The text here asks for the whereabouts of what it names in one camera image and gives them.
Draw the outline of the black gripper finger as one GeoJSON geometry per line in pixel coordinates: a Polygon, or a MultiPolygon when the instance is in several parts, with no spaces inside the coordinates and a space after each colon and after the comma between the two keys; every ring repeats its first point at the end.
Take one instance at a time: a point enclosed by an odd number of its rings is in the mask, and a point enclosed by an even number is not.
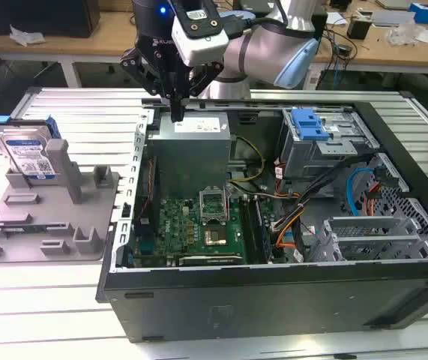
{"type": "Polygon", "coordinates": [[[170,108],[171,121],[178,120],[178,102],[166,54],[158,46],[129,49],[121,57],[121,67],[150,95],[159,95],[170,108]]]}
{"type": "Polygon", "coordinates": [[[186,104],[191,97],[200,95],[223,70],[223,64],[213,61],[195,67],[182,61],[177,72],[177,121],[182,122],[186,104]]]}

